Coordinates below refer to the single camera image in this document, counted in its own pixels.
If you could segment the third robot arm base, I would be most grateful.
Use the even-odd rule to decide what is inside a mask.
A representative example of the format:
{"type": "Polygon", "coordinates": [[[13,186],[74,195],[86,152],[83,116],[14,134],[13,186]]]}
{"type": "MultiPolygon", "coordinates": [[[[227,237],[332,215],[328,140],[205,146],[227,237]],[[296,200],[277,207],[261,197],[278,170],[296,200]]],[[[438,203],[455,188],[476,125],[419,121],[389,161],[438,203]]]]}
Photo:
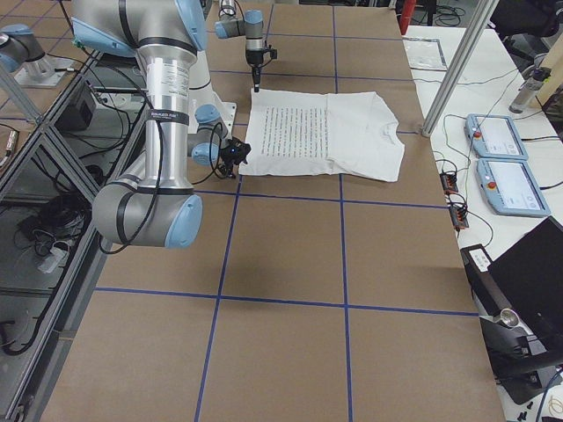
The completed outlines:
{"type": "Polygon", "coordinates": [[[1,28],[1,66],[8,73],[14,73],[15,80],[23,87],[56,87],[74,62],[49,56],[27,25],[1,28]]]}

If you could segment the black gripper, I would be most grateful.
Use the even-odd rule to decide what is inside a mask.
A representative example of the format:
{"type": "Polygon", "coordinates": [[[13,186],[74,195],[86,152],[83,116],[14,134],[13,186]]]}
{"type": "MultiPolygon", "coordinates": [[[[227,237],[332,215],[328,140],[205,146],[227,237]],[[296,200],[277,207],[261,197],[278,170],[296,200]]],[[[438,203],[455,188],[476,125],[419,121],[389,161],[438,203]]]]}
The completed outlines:
{"type": "Polygon", "coordinates": [[[227,141],[224,148],[219,150],[219,157],[222,163],[219,165],[219,171],[223,176],[233,176],[233,167],[239,166],[241,163],[247,163],[247,156],[250,154],[252,147],[250,144],[242,142],[237,137],[232,137],[227,141]]]}
{"type": "Polygon", "coordinates": [[[251,67],[252,71],[252,83],[254,92],[260,91],[261,70],[267,65],[265,62],[265,56],[268,53],[269,50],[267,48],[258,50],[245,50],[245,59],[247,64],[251,67]]]}

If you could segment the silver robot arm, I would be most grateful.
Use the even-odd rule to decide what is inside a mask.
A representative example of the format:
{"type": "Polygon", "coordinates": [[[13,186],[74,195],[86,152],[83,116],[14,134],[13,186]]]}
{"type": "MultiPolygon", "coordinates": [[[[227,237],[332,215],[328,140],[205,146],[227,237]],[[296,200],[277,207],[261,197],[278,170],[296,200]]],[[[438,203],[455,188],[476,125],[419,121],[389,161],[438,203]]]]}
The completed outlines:
{"type": "Polygon", "coordinates": [[[263,68],[277,59],[277,50],[265,37],[263,13],[243,11],[238,1],[219,1],[215,33],[221,40],[245,38],[245,59],[251,68],[253,90],[259,92],[263,68]]]}
{"type": "Polygon", "coordinates": [[[189,98],[194,90],[189,77],[207,65],[200,2],[76,1],[71,21],[84,46],[136,58],[146,82],[144,151],[97,194],[92,205],[96,229],[123,246],[187,247],[202,217],[187,160],[229,177],[250,152],[229,136],[214,104],[189,98]]]}

